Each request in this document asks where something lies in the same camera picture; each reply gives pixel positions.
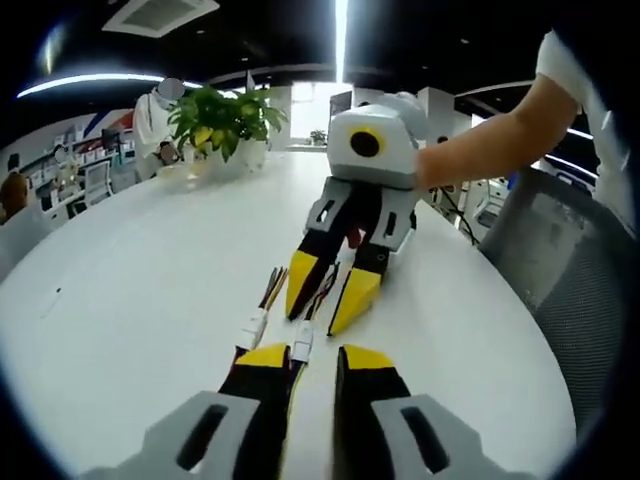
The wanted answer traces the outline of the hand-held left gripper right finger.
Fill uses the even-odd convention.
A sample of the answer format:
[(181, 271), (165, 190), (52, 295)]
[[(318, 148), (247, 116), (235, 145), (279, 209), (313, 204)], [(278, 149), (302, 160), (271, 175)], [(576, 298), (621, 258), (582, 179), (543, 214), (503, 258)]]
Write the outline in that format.
[(384, 353), (339, 348), (335, 479), (531, 479), (485, 455), (480, 434), (426, 394), (413, 395)]

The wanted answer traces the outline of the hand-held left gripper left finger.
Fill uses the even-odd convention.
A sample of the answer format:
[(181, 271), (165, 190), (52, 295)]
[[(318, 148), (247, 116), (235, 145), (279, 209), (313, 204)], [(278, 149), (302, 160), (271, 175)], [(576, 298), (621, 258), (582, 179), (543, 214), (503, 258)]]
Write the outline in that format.
[(82, 479), (277, 479), (290, 403), (289, 347), (234, 361), (216, 392), (201, 391), (151, 427), (140, 450)]

